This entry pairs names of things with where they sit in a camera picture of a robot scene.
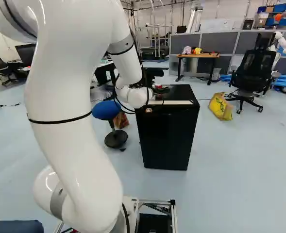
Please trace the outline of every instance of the table leg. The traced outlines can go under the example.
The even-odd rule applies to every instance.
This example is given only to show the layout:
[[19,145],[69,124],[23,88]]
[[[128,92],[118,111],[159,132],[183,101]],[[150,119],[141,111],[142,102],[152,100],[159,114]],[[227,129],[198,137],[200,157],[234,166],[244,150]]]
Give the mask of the table leg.
[[178,82],[182,76],[181,76],[181,63],[182,63],[182,59],[178,58],[178,72],[177,72],[177,79],[175,80],[176,82]]
[[207,82],[208,86],[211,85],[213,70],[215,68],[215,58],[211,58],[211,59],[212,59],[212,68],[211,68],[211,72],[210,72],[209,81]]

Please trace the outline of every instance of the black office chair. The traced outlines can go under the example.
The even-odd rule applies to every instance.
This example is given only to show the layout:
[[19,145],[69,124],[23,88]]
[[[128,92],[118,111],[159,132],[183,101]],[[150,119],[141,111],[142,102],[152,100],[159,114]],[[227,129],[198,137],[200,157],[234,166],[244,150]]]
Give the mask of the black office chair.
[[247,50],[239,68],[232,66],[233,71],[229,86],[235,86],[238,89],[238,94],[229,94],[227,101],[239,100],[240,108],[236,113],[240,114],[243,107],[243,102],[247,102],[255,107],[261,113],[263,106],[254,103],[256,93],[266,94],[271,82],[276,78],[277,74],[271,75],[271,69],[276,52],[267,50]]
[[8,78],[8,80],[6,81],[2,81],[1,77],[0,77],[0,80],[1,80],[1,84],[2,85],[6,85],[7,83],[10,83],[10,82],[16,82],[17,80],[16,79],[11,79],[10,78],[10,75],[12,74],[12,69],[9,68],[8,64],[5,63],[1,58],[0,58],[0,75],[1,76],[6,76]]

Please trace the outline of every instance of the trash bin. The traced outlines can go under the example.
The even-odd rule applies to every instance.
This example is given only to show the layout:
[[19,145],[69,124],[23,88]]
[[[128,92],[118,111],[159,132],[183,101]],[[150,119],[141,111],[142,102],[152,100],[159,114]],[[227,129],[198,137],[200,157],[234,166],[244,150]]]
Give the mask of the trash bin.
[[220,71],[221,68],[214,68],[213,69],[213,74],[212,74],[212,81],[218,81],[219,77],[220,77]]

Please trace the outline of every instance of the black stool base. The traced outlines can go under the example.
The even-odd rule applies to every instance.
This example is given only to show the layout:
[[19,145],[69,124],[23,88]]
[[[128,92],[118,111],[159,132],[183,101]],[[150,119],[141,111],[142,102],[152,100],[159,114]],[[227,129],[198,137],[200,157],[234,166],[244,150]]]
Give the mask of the black stool base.
[[128,140],[128,134],[123,130],[110,132],[105,137],[105,145],[110,148],[119,148]]

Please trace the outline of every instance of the blue cushion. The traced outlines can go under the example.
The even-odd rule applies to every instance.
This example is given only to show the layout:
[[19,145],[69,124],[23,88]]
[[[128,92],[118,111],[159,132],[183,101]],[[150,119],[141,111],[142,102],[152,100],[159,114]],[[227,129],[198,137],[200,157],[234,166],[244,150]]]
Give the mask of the blue cushion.
[[0,221],[0,233],[44,233],[44,228],[37,220]]
[[102,101],[94,106],[92,115],[101,120],[114,119],[121,110],[121,106],[113,100]]

